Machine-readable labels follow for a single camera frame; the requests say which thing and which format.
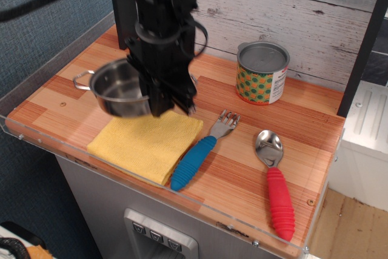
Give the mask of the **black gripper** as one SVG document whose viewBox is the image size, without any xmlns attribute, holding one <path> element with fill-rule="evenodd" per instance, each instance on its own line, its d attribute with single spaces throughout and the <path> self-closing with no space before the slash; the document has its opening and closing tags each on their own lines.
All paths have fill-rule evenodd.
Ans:
<svg viewBox="0 0 388 259">
<path fill-rule="evenodd" d="M 128 61 L 139 73 L 147 73 L 170 87 L 188 93 L 195 86 L 189 64 L 194 58 L 195 28 L 182 27 L 164 38 L 135 27 L 137 37 L 125 40 L 130 50 Z M 170 93 L 157 86 L 148 89 L 149 106 L 153 116 L 159 117 L 174 107 Z"/>
</svg>

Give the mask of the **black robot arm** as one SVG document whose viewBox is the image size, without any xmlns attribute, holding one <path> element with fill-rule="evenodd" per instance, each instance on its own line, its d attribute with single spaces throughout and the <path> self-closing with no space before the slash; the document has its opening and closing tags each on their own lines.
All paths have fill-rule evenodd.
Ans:
<svg viewBox="0 0 388 259">
<path fill-rule="evenodd" d="M 128 62 L 139 73 L 142 94 L 153 116 L 178 106 L 195 112 L 196 86 L 189 65 L 201 52 L 195 51 L 196 31 L 207 30 L 194 20 L 197 0 L 135 0 L 135 35 L 128 37 Z"/>
</svg>

